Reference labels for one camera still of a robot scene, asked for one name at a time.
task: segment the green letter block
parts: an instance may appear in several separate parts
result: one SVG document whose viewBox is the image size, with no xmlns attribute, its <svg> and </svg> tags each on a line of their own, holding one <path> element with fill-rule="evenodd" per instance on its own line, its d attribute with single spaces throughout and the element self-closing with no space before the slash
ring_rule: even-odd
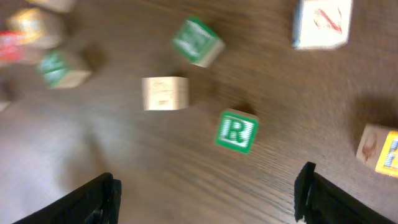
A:
<svg viewBox="0 0 398 224">
<path fill-rule="evenodd" d="M 223 41 L 196 18 L 187 19 L 172 42 L 186 59 L 201 67 L 208 67 L 224 49 Z"/>
<path fill-rule="evenodd" d="M 37 69 L 50 88 L 73 88 L 91 75 L 91 70 L 78 55 L 64 50 L 47 52 Z"/>
<path fill-rule="evenodd" d="M 221 114 L 216 144 L 249 154 L 258 126 L 256 116 L 232 109 L 226 110 Z"/>
</svg>

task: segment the wooden block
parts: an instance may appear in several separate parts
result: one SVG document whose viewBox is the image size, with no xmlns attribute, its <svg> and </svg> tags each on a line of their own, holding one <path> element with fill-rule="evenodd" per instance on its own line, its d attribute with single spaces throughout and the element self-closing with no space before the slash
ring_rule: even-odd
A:
<svg viewBox="0 0 398 224">
<path fill-rule="evenodd" d="M 13 32 L 0 32 L 0 61 L 12 63 L 22 58 L 20 38 Z"/>
<path fill-rule="evenodd" d="M 40 9 L 22 9 L 8 20 L 10 30 L 22 36 L 20 44 L 51 49 L 62 43 L 65 27 L 61 19 Z"/>
<path fill-rule="evenodd" d="M 28 2 L 55 12 L 70 12 L 76 0 L 27 0 Z"/>
<path fill-rule="evenodd" d="M 249 154 L 258 127 L 257 116 L 228 109 L 221 114 L 216 145 Z"/>
<path fill-rule="evenodd" d="M 64 50 L 47 52 L 37 68 L 50 88 L 73 88 L 92 74 L 78 55 Z"/>
<path fill-rule="evenodd" d="M 398 177 L 398 130 L 368 124 L 356 158 L 376 172 Z"/>
<path fill-rule="evenodd" d="M 335 49 L 348 42 L 353 0 L 301 0 L 294 19 L 296 49 Z"/>
<path fill-rule="evenodd" d="M 179 110 L 188 106 L 187 78 L 143 78 L 142 90 L 145 110 Z"/>
<path fill-rule="evenodd" d="M 0 112 L 4 111 L 10 103 L 9 95 L 5 91 L 4 86 L 0 85 Z"/>
<path fill-rule="evenodd" d="M 224 42 L 196 18 L 187 19 L 172 42 L 186 59 L 201 67 L 209 67 L 225 48 Z"/>
</svg>

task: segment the yellow block face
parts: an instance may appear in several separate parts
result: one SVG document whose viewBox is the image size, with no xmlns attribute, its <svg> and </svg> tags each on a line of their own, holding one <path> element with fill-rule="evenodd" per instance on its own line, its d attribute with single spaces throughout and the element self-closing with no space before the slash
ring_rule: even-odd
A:
<svg viewBox="0 0 398 224">
<path fill-rule="evenodd" d="M 376 172 L 398 177 L 398 132 L 390 131 L 379 160 L 376 165 Z"/>
<path fill-rule="evenodd" d="M 24 9 L 11 18 L 12 28 L 23 38 L 21 44 L 28 44 L 44 35 L 42 18 L 38 9 Z"/>
</svg>

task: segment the red block face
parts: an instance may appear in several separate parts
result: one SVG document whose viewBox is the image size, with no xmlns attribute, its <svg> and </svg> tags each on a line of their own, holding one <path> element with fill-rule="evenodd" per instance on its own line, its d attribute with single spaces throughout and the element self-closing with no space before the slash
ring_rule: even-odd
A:
<svg viewBox="0 0 398 224">
<path fill-rule="evenodd" d="M 22 57 L 19 47 L 20 36 L 13 32 L 0 32 L 0 60 L 15 62 Z"/>
</svg>

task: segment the wooden table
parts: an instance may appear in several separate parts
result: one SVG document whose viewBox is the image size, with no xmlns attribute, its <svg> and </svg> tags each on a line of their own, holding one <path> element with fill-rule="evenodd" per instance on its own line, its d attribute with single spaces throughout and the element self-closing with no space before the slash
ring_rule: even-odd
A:
<svg viewBox="0 0 398 224">
<path fill-rule="evenodd" d="M 27 6 L 0 3 L 2 21 Z M 12 223 L 103 172 L 123 183 L 120 223 L 295 223 L 294 180 L 307 161 L 398 222 L 398 179 L 355 158 L 368 122 L 398 126 L 398 2 L 354 2 L 348 45 L 290 46 L 296 0 L 84 0 L 64 16 L 95 70 L 46 90 L 35 68 L 0 70 L 14 103 L 0 114 L 0 223 Z M 227 48 L 209 68 L 170 46 L 198 16 Z M 191 106 L 144 111 L 141 78 L 190 79 Z M 253 111 L 252 153 L 214 145 L 220 112 Z"/>
</svg>

